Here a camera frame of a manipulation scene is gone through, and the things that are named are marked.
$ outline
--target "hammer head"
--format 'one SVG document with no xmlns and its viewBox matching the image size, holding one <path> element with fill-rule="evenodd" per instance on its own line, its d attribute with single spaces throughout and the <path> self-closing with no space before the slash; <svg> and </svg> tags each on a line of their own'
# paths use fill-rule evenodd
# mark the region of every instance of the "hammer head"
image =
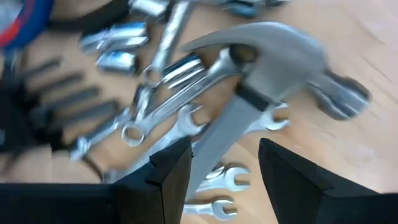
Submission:
<svg viewBox="0 0 398 224">
<path fill-rule="evenodd" d="M 217 31 L 185 44 L 182 50 L 190 52 L 216 44 L 248 45 L 257 50 L 242 85 L 270 102 L 281 101 L 326 69 L 322 48 L 315 39 L 278 22 Z"/>
</svg>

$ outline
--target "wooden surface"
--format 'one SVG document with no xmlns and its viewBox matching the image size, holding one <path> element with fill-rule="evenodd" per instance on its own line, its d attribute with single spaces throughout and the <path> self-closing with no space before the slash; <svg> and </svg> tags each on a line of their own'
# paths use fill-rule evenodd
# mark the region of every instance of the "wooden surface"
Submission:
<svg viewBox="0 0 398 224">
<path fill-rule="evenodd" d="M 101 1 L 58 1 L 57 15 L 75 15 L 87 12 Z M 219 196 L 234 198 L 238 216 L 230 223 L 277 223 L 266 190 L 262 183 L 257 162 L 260 138 L 273 141 L 291 149 L 326 169 L 362 184 L 378 192 L 398 191 L 398 2 L 396 0 L 296 0 L 288 5 L 266 12 L 254 21 L 279 21 L 295 26 L 315 36 L 324 43 L 330 67 L 342 76 L 357 79 L 370 89 L 373 100 L 361 116 L 345 122 L 332 120 L 323 114 L 305 92 L 287 100 L 290 108 L 282 114 L 292 125 L 274 133 L 254 133 L 235 144 L 223 162 L 246 164 L 250 170 L 251 188 L 244 192 L 207 192 L 198 198 L 211 200 Z M 180 43 L 186 43 L 209 32 L 227 28 L 245 21 L 228 15 L 217 7 L 197 6 Z M 138 51 L 143 65 L 151 59 L 161 34 L 162 26 L 152 26 L 154 35 L 150 46 Z M 103 88 L 102 100 L 117 98 L 128 105 L 134 96 L 140 78 L 126 78 L 97 71 L 97 55 L 86 56 L 76 43 L 78 35 L 44 34 L 29 47 L 29 64 L 38 64 L 54 55 L 63 55 L 62 69 L 31 83 L 40 85 L 67 71 L 86 72 L 85 85 Z M 205 52 L 207 64 L 211 64 L 216 49 Z M 176 52 L 174 59 L 183 56 Z M 198 103 L 205 105 L 195 117 L 198 122 L 214 119 L 229 100 L 238 78 L 225 80 L 203 94 Z M 159 101 L 170 93 L 161 91 Z M 142 147 L 124 145 L 119 133 L 97 147 L 91 157 L 104 170 L 126 167 L 145 151 L 157 138 L 167 132 L 175 117 L 157 128 Z M 77 134 L 89 131 L 96 122 L 71 127 L 65 131 L 65 140 L 71 141 Z M 56 182 L 97 182 L 91 174 L 85 177 L 84 165 L 71 165 L 66 155 L 53 155 L 50 176 Z M 183 217 L 182 223 L 218 223 L 214 217 Z"/>
</svg>

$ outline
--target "wooden table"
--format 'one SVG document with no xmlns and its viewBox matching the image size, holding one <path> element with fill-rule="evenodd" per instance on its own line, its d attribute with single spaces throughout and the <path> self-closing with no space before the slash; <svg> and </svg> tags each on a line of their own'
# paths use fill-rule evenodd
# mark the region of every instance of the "wooden table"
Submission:
<svg viewBox="0 0 398 224">
<path fill-rule="evenodd" d="M 87 12 L 101 1 L 58 1 L 56 14 L 69 15 Z M 235 144 L 223 162 L 246 164 L 250 170 L 251 187 L 244 192 L 215 191 L 200 194 L 209 200 L 216 196 L 234 198 L 238 216 L 231 223 L 277 223 L 257 162 L 260 138 L 273 141 L 291 149 L 313 162 L 378 192 L 398 191 L 398 153 L 396 125 L 398 119 L 398 2 L 395 0 L 296 0 L 286 6 L 267 11 L 261 19 L 247 21 L 228 15 L 220 8 L 198 5 L 185 29 L 180 43 L 224 29 L 235 24 L 254 21 L 279 21 L 295 26 L 316 37 L 325 46 L 330 67 L 342 76 L 357 79 L 372 93 L 369 108 L 351 121 L 335 121 L 317 109 L 313 98 L 302 92 L 287 100 L 290 108 L 282 116 L 292 125 L 273 133 L 254 133 Z M 153 56 L 162 33 L 162 26 L 152 26 L 150 46 L 138 51 L 143 65 Z M 84 70 L 84 85 L 99 85 L 103 89 L 101 100 L 117 98 L 131 103 L 140 78 L 119 77 L 95 68 L 97 55 L 83 55 L 77 47 L 79 35 L 44 34 L 29 47 L 29 64 L 35 65 L 54 55 L 63 55 L 60 70 L 49 73 L 31 83 L 37 85 L 56 79 L 72 70 Z M 205 52 L 205 61 L 212 63 L 216 49 Z M 176 52 L 174 60 L 183 56 Z M 198 103 L 204 109 L 195 114 L 198 122 L 216 118 L 229 100 L 237 78 L 225 80 L 207 91 Z M 159 102 L 170 95 L 166 90 L 159 94 Z M 46 100 L 56 98 L 48 96 Z M 90 156 L 102 169 L 126 167 L 145 151 L 174 123 L 175 117 L 156 128 L 141 147 L 127 147 L 119 133 L 97 147 Z M 65 131 L 65 140 L 89 131 L 98 122 L 74 126 Z M 70 164 L 64 154 L 49 157 L 49 178 L 56 182 L 98 182 L 83 164 Z M 213 217 L 183 217 L 182 223 L 217 223 Z"/>
</svg>

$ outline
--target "hammer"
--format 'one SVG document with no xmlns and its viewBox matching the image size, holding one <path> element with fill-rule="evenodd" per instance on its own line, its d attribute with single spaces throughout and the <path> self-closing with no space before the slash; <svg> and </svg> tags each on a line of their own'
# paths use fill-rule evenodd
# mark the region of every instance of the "hammer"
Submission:
<svg viewBox="0 0 398 224">
<path fill-rule="evenodd" d="M 321 110 L 337 120 L 356 116 L 369 103 L 370 93 L 365 87 L 328 68 L 318 41 L 288 25 L 258 22 L 235 26 L 193 40 L 182 50 L 190 52 L 216 44 L 247 45 L 256 49 L 256 57 L 247 62 L 234 53 L 234 63 L 242 65 L 243 79 L 193 150 L 186 199 L 194 196 L 206 175 L 245 129 L 270 105 L 287 96 L 309 88 Z"/>
</svg>

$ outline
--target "claw hammer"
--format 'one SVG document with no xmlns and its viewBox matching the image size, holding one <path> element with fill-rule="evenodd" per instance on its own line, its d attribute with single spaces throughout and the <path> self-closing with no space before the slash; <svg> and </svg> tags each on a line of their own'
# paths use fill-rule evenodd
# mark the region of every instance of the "claw hammer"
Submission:
<svg viewBox="0 0 398 224">
<path fill-rule="evenodd" d="M 187 200 L 246 128 L 273 103 L 309 88 L 321 110 L 334 119 L 352 118 L 369 103 L 365 87 L 330 72 L 318 41 L 288 25 L 258 22 L 235 26 L 193 40 L 182 50 L 190 52 L 216 44 L 248 45 L 257 54 L 250 63 L 235 57 L 244 68 L 243 79 L 194 148 Z"/>
</svg>

